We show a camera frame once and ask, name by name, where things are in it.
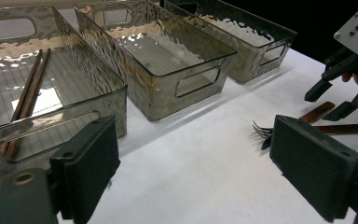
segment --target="chopsticks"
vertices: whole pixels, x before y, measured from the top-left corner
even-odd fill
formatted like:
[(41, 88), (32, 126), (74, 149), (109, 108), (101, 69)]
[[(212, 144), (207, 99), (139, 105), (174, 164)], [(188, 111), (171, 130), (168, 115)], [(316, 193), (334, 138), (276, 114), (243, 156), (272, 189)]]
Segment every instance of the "chopsticks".
[[(39, 65), (40, 58), (42, 57), (43, 50), (40, 49), (36, 55), (36, 60), (31, 69), (30, 75), (25, 82), (24, 90), (21, 93), (19, 102), (17, 103), (16, 109), (11, 118), (11, 122), (18, 119), (25, 119), (32, 115), (34, 111), (34, 106), (36, 104), (37, 95), (40, 90), (40, 84), (43, 80), (43, 75), (48, 64), (48, 58), (50, 55), (51, 49), (48, 49), (46, 52), (45, 58), (43, 59), (42, 65), (40, 66), (39, 72), (36, 74), (37, 66)], [(0, 152), (8, 161), (14, 161), (20, 146), (21, 139), (15, 139), (10, 142), (5, 142), (0, 147)]]

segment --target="clear plastic bin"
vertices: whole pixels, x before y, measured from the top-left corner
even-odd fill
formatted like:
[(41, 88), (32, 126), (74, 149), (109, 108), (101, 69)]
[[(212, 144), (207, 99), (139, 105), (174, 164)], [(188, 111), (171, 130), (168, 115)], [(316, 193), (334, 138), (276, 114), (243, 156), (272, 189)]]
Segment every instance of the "clear plastic bin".
[(145, 0), (75, 5), (83, 38), (153, 121), (220, 92), (236, 50)]
[(220, 0), (164, 0), (184, 21), (236, 49), (229, 76), (243, 84), (281, 65), (296, 32)]
[[(39, 64), (51, 53), (32, 116), (13, 120), (40, 49)], [(126, 97), (124, 80), (54, 7), (0, 9), (0, 183), (22, 169), (49, 168), (52, 153), (94, 119), (115, 116), (117, 138), (124, 136)], [(1, 149), (12, 140), (20, 145), (8, 158)]]

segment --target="screw hole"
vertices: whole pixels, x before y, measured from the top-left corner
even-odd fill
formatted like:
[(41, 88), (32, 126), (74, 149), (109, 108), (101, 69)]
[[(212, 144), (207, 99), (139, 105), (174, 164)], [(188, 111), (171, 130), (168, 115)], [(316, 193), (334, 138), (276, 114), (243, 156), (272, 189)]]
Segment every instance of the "screw hole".
[(13, 185), (24, 185), (27, 184), (29, 182), (31, 182), (35, 177), (34, 173), (24, 173), (24, 174), (20, 174), (16, 177), (13, 178), (13, 180), (11, 181), (11, 183)]

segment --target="wooden handle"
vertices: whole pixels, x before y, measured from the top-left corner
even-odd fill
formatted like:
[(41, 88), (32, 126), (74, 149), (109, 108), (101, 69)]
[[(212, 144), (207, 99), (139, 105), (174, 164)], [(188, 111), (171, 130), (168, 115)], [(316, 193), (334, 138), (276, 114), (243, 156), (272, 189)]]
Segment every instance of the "wooden handle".
[(340, 125), (324, 125), (313, 126), (327, 134), (354, 134), (358, 133), (358, 124), (340, 124)]
[(318, 120), (323, 114), (325, 114), (327, 111), (333, 109), (335, 105), (329, 101), (319, 105), (318, 107), (314, 108), (307, 114), (303, 115), (300, 120), (303, 120), (306, 123), (313, 123), (316, 120)]

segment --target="black background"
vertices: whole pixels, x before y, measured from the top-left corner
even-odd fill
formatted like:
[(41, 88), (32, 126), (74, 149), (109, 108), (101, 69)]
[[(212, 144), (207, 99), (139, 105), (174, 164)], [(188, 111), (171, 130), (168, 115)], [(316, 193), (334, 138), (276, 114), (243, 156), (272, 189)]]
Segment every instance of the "black background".
[(342, 47), (333, 34), (358, 11), (358, 0), (224, 2), (297, 32), (292, 49), (321, 63)]

